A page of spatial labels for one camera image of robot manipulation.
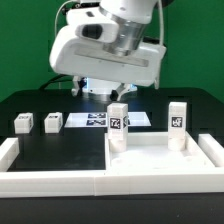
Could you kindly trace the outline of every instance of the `small white cube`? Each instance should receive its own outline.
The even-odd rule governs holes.
[[[44,120],[45,133],[59,133],[63,125],[62,113],[50,113]]]
[[[30,133],[33,127],[33,114],[22,113],[14,121],[15,133],[16,134],[27,134]]]

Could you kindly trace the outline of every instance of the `white container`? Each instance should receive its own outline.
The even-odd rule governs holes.
[[[186,133],[186,149],[183,151],[168,149],[167,132],[128,133],[125,152],[113,152],[109,147],[106,136],[106,169],[116,173],[214,167],[188,133]]]

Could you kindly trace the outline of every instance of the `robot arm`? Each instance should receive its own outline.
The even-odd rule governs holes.
[[[58,33],[51,51],[51,67],[60,74],[158,87],[166,51],[162,10],[160,43],[143,41],[157,3],[161,9],[161,0],[101,0],[99,7],[69,10],[68,25]]]

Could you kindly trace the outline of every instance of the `cable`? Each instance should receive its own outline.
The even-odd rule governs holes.
[[[158,0],[158,6],[159,6],[159,26],[160,26],[159,45],[163,46],[163,42],[164,42],[164,21],[163,21],[163,5],[162,5],[161,0]]]
[[[61,5],[61,7],[58,9],[58,12],[57,12],[57,14],[56,14],[55,21],[54,21],[54,35],[55,35],[55,37],[57,36],[57,33],[58,33],[58,31],[57,31],[57,24],[58,24],[59,13],[61,12],[61,10],[63,9],[63,7],[64,7],[65,5],[67,5],[67,4],[69,4],[69,3],[72,3],[72,2],[76,2],[76,1],[74,1],[74,0],[67,1],[67,2],[63,3],[63,4]]]
[[[49,81],[47,81],[46,83],[44,83],[43,85],[41,85],[39,87],[39,90],[44,90],[47,86],[49,86],[52,83],[60,83],[60,82],[69,82],[69,81],[72,81],[72,79],[58,80],[58,79],[61,79],[63,77],[68,77],[68,75],[58,75],[56,77],[53,77],[52,79],[50,79]]]

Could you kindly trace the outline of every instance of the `green wall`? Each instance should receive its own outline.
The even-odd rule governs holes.
[[[0,100],[17,90],[37,89],[54,76],[48,58],[63,2],[0,2]],[[175,0],[164,17],[168,51],[161,87],[198,87],[224,102],[224,1]],[[157,29],[153,19],[147,34],[156,35]]]

